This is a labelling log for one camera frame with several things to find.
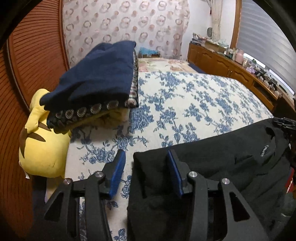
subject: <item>black jacket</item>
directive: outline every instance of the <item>black jacket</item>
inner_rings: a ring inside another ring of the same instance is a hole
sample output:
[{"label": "black jacket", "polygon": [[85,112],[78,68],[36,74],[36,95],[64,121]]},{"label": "black jacket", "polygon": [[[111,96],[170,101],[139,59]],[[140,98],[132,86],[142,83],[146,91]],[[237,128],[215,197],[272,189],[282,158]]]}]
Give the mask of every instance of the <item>black jacket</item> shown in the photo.
[{"label": "black jacket", "polygon": [[135,153],[128,204],[129,237],[141,241],[184,240],[189,200],[180,200],[173,193],[165,163],[169,149],[205,178],[232,181],[270,234],[280,218],[286,191],[288,144],[283,131],[268,119],[201,141]]}]

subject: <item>plush toy tag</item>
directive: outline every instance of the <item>plush toy tag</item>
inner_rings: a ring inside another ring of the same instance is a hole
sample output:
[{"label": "plush toy tag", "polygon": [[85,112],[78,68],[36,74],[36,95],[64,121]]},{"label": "plush toy tag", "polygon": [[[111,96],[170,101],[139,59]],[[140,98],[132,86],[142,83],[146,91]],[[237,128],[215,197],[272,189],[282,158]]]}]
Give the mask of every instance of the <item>plush toy tag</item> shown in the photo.
[{"label": "plush toy tag", "polygon": [[25,170],[23,169],[23,167],[22,167],[20,161],[19,161],[19,165],[20,165],[20,167],[22,168],[22,170],[24,171],[24,173],[25,173],[25,175],[26,175],[26,179],[30,179],[28,173],[26,173]]}]

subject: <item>blue floral pattern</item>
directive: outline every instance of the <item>blue floral pattern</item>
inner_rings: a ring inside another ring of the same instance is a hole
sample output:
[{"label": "blue floral pattern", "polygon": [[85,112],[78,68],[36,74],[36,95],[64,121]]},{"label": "blue floral pattern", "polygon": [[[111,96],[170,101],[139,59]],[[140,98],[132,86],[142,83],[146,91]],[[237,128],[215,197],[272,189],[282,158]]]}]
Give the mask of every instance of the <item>blue floral pattern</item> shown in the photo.
[{"label": "blue floral pattern", "polygon": [[126,208],[134,152],[198,141],[272,117],[240,82],[199,73],[140,72],[139,105],[130,110],[129,121],[114,129],[74,129],[67,156],[66,177],[82,180],[113,161],[118,149],[126,152],[118,192],[105,202],[113,239],[119,241],[127,239]]}]

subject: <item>window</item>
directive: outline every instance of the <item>window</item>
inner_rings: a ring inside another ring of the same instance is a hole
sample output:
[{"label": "window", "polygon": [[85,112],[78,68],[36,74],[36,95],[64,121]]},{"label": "window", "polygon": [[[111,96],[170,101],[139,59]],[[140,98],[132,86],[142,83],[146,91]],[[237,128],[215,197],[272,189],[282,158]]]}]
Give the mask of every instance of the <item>window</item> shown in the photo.
[{"label": "window", "polygon": [[253,0],[242,0],[237,48],[272,69],[289,91],[296,91],[296,53],[278,25]]}]

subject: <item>yellow plush toy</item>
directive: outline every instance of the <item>yellow plush toy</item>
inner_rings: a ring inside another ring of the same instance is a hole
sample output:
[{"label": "yellow plush toy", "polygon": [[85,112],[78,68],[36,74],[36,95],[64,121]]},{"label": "yellow plush toy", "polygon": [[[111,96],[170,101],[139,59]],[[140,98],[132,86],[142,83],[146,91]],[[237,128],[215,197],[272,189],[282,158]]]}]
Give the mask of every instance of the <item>yellow plush toy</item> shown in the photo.
[{"label": "yellow plush toy", "polygon": [[39,89],[32,98],[30,116],[20,134],[19,160],[31,175],[64,178],[70,132],[56,134],[47,127],[49,111],[39,105],[39,100],[48,92]]}]

